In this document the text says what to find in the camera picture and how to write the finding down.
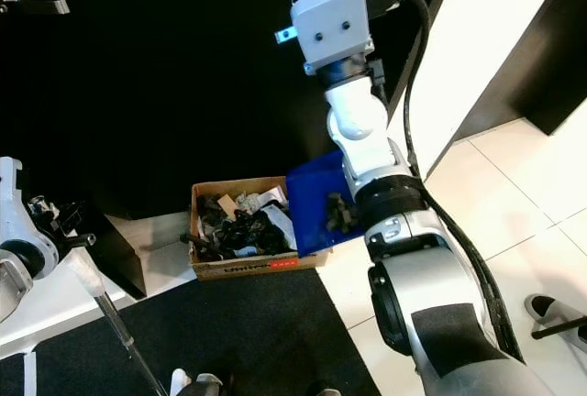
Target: blue plastic tray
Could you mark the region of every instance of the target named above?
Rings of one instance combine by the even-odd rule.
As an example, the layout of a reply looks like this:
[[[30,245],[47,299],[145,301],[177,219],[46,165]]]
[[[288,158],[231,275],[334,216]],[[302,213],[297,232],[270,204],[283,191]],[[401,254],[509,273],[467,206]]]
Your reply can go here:
[[[287,175],[286,183],[299,257],[364,234],[360,226],[348,234],[326,229],[329,193],[340,193],[345,201],[353,203],[342,172],[340,150],[291,171]]]

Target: white tile floor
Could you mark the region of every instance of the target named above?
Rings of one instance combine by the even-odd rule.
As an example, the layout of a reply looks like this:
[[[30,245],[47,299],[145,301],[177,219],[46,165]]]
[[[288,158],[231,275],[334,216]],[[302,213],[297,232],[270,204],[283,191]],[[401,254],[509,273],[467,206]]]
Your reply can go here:
[[[524,298],[544,292],[587,313],[587,106],[555,136],[526,120],[454,145],[426,185],[488,259],[532,368],[558,395],[587,394],[587,355],[530,337]],[[318,270],[382,395],[424,394],[410,358],[383,343],[361,239]]]

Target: silver robot arm segment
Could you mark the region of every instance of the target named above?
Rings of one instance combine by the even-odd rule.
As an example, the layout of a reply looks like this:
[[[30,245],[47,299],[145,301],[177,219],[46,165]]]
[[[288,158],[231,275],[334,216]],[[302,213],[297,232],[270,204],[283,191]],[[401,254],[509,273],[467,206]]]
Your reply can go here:
[[[485,332],[474,271],[387,137],[387,113],[371,94],[365,59],[374,50],[366,0],[292,1],[287,33],[297,34],[306,74],[326,89],[328,132],[343,151],[343,171],[367,229],[383,340],[412,356],[428,395],[553,394]]]

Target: red label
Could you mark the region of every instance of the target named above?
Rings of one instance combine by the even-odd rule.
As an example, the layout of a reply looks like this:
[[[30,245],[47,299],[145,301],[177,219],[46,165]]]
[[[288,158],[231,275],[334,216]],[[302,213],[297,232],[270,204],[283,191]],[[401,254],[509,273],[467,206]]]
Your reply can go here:
[[[290,268],[297,266],[297,258],[287,258],[286,260],[272,261],[269,265],[271,270],[282,270],[283,268]]]

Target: cardboard box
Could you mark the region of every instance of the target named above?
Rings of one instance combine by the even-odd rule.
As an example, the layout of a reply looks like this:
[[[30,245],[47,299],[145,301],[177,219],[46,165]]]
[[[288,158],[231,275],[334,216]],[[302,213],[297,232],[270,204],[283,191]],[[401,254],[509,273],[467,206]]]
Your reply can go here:
[[[200,195],[228,194],[235,199],[243,192],[264,193],[276,185],[280,185],[283,192],[287,194],[285,177],[254,178],[238,181],[203,182],[192,186],[192,218],[190,232],[198,236],[198,211],[196,198]],[[283,270],[305,270],[324,266],[327,262],[330,249],[323,249],[315,254],[304,258],[298,258],[297,252],[287,252],[277,256],[256,256],[247,258],[235,258],[223,261],[201,262],[190,244],[190,262],[198,280],[206,281],[213,279],[224,279],[227,277],[238,277],[243,275],[267,274]]]

